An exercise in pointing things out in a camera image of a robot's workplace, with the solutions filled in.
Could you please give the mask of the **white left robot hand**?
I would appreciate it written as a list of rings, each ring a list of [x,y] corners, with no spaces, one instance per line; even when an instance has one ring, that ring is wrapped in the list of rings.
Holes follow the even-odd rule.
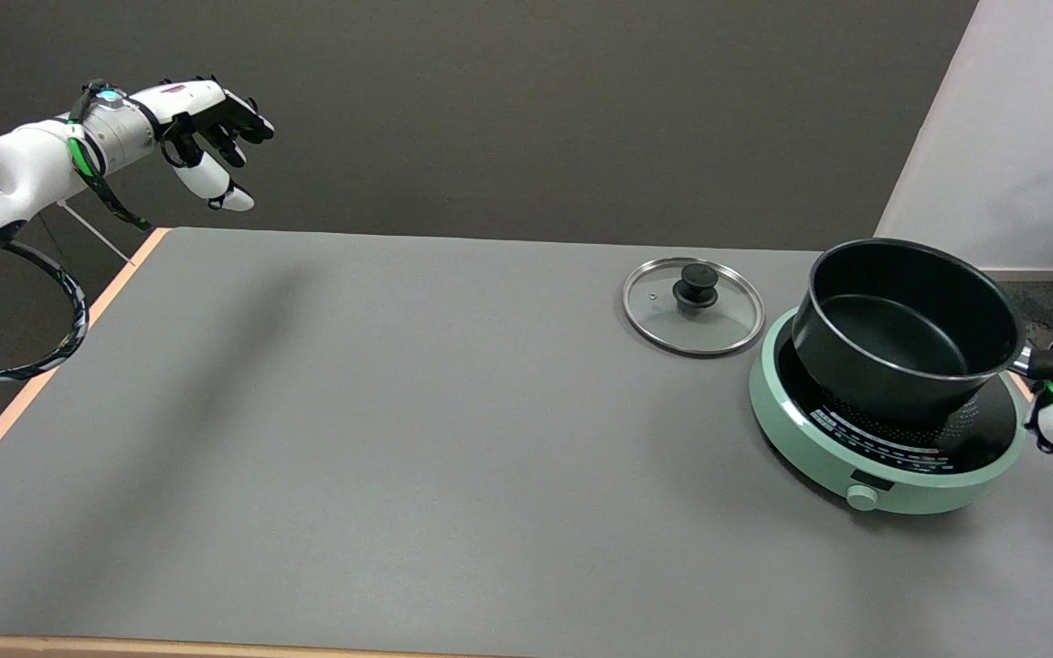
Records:
[[[262,144],[274,124],[253,99],[242,99],[214,78],[195,78],[142,89],[128,96],[150,121],[154,144],[181,184],[216,211],[254,208],[250,192],[229,167],[246,166],[241,143]]]

